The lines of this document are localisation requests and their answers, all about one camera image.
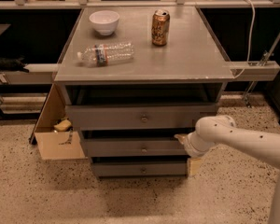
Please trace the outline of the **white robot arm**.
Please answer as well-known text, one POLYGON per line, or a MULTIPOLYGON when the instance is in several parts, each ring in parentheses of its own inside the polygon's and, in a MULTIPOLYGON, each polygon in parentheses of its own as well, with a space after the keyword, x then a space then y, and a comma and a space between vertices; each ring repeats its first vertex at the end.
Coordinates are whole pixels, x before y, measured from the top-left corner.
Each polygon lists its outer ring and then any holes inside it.
POLYGON ((177 133, 175 139, 192 158, 199 158, 211 147, 223 144, 277 168, 279 176, 268 224, 280 224, 280 134, 237 128, 231 116, 223 115, 201 118, 194 132, 177 133))

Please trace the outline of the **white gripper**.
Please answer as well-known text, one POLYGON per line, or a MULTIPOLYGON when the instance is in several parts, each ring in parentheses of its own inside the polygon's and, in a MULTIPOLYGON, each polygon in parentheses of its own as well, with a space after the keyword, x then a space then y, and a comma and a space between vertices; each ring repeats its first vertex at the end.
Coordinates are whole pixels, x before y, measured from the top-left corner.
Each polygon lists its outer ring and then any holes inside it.
POLYGON ((174 138, 180 143, 184 143, 184 149, 191 156, 188 159, 189 176, 195 176, 202 164, 200 157, 206 154, 215 143, 204 141, 196 132, 178 133, 174 135, 174 138))

